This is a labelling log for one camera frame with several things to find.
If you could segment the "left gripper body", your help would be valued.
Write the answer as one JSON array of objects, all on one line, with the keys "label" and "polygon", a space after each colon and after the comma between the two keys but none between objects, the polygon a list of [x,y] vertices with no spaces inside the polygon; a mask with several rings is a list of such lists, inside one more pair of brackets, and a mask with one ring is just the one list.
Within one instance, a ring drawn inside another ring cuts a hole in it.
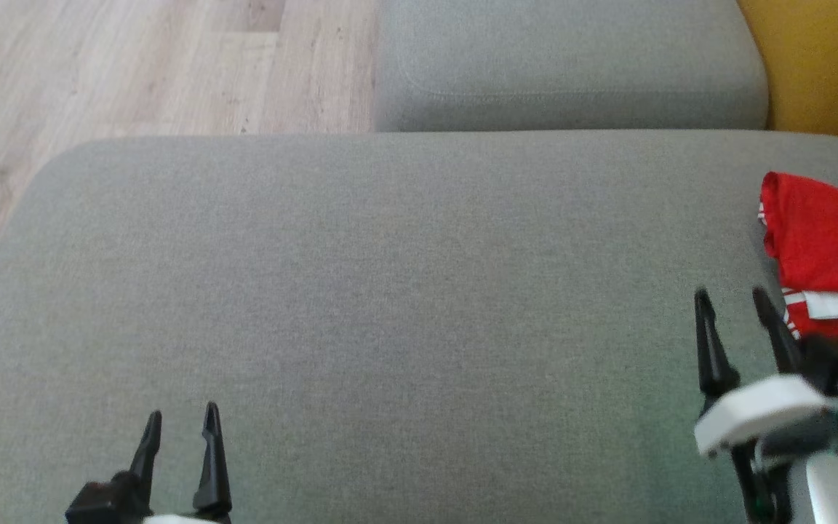
[{"label": "left gripper body", "polygon": [[137,500],[137,478],[128,471],[107,482],[84,484],[65,511],[67,523],[231,523],[229,520],[200,520],[190,513],[156,513],[150,504]]}]

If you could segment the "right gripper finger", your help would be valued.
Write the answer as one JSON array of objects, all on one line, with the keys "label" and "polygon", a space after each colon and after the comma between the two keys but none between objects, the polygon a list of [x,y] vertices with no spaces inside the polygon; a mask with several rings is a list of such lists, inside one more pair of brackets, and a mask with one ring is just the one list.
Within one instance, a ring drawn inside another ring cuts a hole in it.
[{"label": "right gripper finger", "polygon": [[751,292],[759,323],[769,335],[775,367],[782,374],[801,372],[802,355],[798,342],[791,334],[783,315],[775,309],[768,292],[755,287]]},{"label": "right gripper finger", "polygon": [[705,398],[720,398],[741,384],[741,376],[725,354],[706,288],[695,291],[694,312],[699,389]]}]

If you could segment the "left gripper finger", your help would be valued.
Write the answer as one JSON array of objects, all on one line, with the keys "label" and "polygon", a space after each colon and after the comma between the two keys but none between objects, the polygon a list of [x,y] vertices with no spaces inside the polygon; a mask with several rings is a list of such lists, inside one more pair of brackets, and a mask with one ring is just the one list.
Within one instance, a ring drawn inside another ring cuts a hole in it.
[{"label": "left gripper finger", "polygon": [[130,465],[130,473],[137,478],[135,490],[137,500],[150,504],[152,496],[153,468],[161,442],[162,414],[159,409],[148,417],[142,438]]},{"label": "left gripper finger", "polygon": [[206,450],[193,510],[200,520],[229,520],[233,508],[220,411],[209,402],[201,432]]}]

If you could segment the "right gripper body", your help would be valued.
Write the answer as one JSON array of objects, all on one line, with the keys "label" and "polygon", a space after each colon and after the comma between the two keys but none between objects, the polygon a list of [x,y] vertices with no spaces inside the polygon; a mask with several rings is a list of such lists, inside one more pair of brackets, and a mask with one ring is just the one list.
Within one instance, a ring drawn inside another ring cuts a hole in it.
[{"label": "right gripper body", "polygon": [[838,342],[802,342],[801,372],[705,398],[699,454],[725,452],[751,523],[838,523]]}]

